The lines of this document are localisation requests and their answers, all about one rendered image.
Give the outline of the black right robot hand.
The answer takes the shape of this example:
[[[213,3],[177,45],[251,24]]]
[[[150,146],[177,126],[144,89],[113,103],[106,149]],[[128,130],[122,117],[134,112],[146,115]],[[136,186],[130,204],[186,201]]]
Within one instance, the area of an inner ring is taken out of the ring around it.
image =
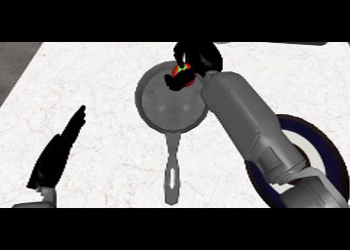
[[[183,70],[176,76],[164,76],[167,86],[173,91],[180,91],[196,78],[205,77],[210,71],[223,70],[223,57],[213,42],[179,42],[174,47],[174,58],[177,64],[187,63],[192,68]]]

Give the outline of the grey frying pan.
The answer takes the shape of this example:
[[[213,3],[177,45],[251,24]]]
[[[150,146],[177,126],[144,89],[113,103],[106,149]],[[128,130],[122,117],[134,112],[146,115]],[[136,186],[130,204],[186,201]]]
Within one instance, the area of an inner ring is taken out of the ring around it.
[[[208,108],[201,91],[201,78],[181,91],[170,90],[165,75],[176,69],[177,62],[162,62],[144,74],[136,92],[136,104],[147,126],[165,135],[168,162],[165,168],[165,203],[176,205],[180,199],[179,147],[181,135],[204,122]]]

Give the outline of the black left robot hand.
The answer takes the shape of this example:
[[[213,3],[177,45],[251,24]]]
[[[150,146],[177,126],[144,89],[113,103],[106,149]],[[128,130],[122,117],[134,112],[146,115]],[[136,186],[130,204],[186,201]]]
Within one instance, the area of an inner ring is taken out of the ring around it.
[[[82,106],[69,121],[63,133],[53,137],[42,151],[30,173],[28,188],[39,189],[57,187],[65,173],[73,144],[85,124],[87,107]]]

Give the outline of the white plate with blue rim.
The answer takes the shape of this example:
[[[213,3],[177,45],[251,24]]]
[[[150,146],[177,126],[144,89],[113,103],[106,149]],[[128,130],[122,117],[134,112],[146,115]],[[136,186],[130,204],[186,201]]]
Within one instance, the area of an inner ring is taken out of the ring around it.
[[[337,187],[344,199],[350,199],[350,176],[346,162],[338,148],[324,131],[303,118],[292,115],[278,115],[282,130],[306,155],[310,166],[322,168],[329,181]],[[263,201],[272,208],[284,208],[279,192],[263,177],[261,170],[254,162],[247,161],[247,170],[254,188]]]

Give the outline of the red tomato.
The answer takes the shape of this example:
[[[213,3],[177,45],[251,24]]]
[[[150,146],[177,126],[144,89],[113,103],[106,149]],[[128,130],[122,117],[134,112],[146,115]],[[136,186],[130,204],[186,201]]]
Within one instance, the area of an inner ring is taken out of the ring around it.
[[[176,76],[180,74],[181,71],[186,71],[190,69],[192,69],[192,65],[189,63],[184,63],[183,67],[180,65],[176,65],[176,67],[173,68],[173,78],[176,78]],[[196,82],[196,74],[195,74],[192,81],[187,83],[186,87],[190,87],[195,84],[195,82]]]

